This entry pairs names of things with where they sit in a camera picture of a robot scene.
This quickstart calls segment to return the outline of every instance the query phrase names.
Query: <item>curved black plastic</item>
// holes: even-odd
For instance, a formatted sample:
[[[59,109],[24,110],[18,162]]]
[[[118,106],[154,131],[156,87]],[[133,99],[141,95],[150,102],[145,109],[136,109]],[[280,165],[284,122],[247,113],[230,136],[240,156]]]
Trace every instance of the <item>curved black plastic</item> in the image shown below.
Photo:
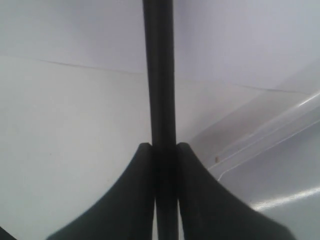
[[[186,240],[295,240],[252,210],[203,167],[187,143],[177,145],[178,197]]]
[[[140,144],[114,186],[48,240],[151,240],[154,216],[152,147]]]
[[[5,231],[2,227],[0,227],[0,240],[16,240],[13,236],[11,236],[7,231]]]

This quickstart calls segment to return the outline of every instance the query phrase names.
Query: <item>white paper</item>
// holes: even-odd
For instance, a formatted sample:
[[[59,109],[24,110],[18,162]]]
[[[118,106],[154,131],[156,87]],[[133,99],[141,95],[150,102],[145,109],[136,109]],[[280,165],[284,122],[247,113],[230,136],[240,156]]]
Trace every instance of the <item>white paper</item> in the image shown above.
[[[175,0],[176,75],[277,88],[320,58],[319,12],[318,0]],[[2,0],[0,55],[145,73],[142,1]]]

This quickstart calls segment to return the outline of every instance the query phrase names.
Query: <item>thin black rod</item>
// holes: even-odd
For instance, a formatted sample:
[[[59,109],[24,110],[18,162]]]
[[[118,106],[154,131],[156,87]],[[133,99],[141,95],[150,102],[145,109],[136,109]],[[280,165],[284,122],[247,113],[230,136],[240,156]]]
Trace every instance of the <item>thin black rod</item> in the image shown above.
[[[143,0],[152,145],[176,147],[172,0]]]
[[[159,240],[178,239],[172,0],[143,0]]]

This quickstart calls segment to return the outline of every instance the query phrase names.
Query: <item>black pole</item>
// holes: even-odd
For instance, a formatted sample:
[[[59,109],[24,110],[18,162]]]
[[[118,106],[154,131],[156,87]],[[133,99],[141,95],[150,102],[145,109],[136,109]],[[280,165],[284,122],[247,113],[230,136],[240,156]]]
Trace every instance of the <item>black pole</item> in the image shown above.
[[[172,0],[143,0],[159,240],[178,239]]]

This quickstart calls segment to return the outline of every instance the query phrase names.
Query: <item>white ceiling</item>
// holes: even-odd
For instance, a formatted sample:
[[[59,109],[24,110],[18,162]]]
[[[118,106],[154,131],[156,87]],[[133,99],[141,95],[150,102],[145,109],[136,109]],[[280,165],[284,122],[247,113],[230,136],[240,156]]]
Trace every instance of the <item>white ceiling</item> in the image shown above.
[[[175,0],[176,75],[275,88],[317,63],[319,10],[317,0]],[[0,36],[0,55],[146,72],[141,0],[1,0]]]

